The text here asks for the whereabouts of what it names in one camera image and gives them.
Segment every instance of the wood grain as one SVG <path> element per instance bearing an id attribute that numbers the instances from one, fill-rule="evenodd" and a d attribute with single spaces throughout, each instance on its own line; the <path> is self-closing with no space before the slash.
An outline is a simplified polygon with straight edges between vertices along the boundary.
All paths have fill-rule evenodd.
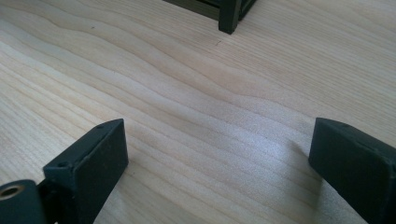
<path id="1" fill-rule="evenodd" d="M 315 117 L 396 147 L 396 2 L 259 0 L 233 35 L 161 0 L 0 0 L 0 183 L 124 118 L 95 223 L 365 223 L 307 164 Z"/>

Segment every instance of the light wood surface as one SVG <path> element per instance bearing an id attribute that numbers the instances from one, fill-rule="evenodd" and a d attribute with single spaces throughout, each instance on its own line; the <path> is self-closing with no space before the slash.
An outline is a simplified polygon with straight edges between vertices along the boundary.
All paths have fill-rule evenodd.
<path id="1" fill-rule="evenodd" d="M 123 118 L 95 223 L 365 223 L 308 165 L 315 117 L 396 147 L 396 1 L 258 0 L 233 35 L 161 0 L 0 0 L 0 184 Z"/>

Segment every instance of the black metal leg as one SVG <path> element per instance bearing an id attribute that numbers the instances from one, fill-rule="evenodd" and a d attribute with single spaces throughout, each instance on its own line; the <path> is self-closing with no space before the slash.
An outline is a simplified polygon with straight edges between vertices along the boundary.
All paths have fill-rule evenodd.
<path id="1" fill-rule="evenodd" d="M 219 30 L 232 34 L 239 21 L 242 0 L 220 1 Z"/>

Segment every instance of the wooden table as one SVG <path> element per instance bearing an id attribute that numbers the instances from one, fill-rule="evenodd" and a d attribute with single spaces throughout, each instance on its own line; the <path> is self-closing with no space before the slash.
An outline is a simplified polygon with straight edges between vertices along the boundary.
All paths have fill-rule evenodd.
<path id="1" fill-rule="evenodd" d="M 364 223 L 308 165 L 315 117 L 396 147 L 396 1 L 258 0 L 233 35 L 161 0 L 0 0 L 0 183 L 124 118 L 95 223 Z"/>

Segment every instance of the black rubber pad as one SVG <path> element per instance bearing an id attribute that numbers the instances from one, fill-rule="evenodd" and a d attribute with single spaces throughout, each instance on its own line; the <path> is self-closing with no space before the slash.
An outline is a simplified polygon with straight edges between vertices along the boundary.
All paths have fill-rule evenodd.
<path id="1" fill-rule="evenodd" d="M 308 160 L 368 223 L 396 223 L 396 148 L 317 118 Z"/>

